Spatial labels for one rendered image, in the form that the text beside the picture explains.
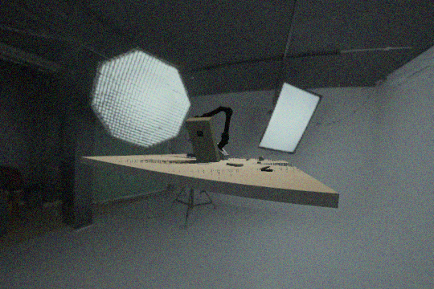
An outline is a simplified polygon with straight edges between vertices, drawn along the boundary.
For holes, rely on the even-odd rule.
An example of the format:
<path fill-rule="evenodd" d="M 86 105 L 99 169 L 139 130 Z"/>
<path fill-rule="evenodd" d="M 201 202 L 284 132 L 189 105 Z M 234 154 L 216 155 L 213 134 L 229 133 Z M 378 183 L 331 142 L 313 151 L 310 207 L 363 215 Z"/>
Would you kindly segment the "beige service panel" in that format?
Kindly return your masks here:
<path fill-rule="evenodd" d="M 219 150 L 212 117 L 190 117 L 186 128 L 197 161 L 219 162 Z"/>

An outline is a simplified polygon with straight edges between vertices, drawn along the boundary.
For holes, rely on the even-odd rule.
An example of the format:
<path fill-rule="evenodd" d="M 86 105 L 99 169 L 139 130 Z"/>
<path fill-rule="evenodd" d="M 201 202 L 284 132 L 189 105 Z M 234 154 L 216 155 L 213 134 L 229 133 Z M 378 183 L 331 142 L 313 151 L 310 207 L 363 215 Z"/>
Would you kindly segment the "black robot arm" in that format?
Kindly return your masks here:
<path fill-rule="evenodd" d="M 231 115 L 233 113 L 233 111 L 231 110 L 231 108 L 224 108 L 224 107 L 219 107 L 216 108 L 214 110 L 212 110 L 211 112 L 207 112 L 202 114 L 201 116 L 194 116 L 194 117 L 212 117 L 214 114 L 224 111 L 226 112 L 226 121 L 225 121 L 225 127 L 224 127 L 224 132 L 222 133 L 222 140 L 217 144 L 218 147 L 220 149 L 223 149 L 223 147 L 228 144 L 228 140 L 229 140 L 229 125 L 230 125 L 230 119 L 231 119 Z"/>

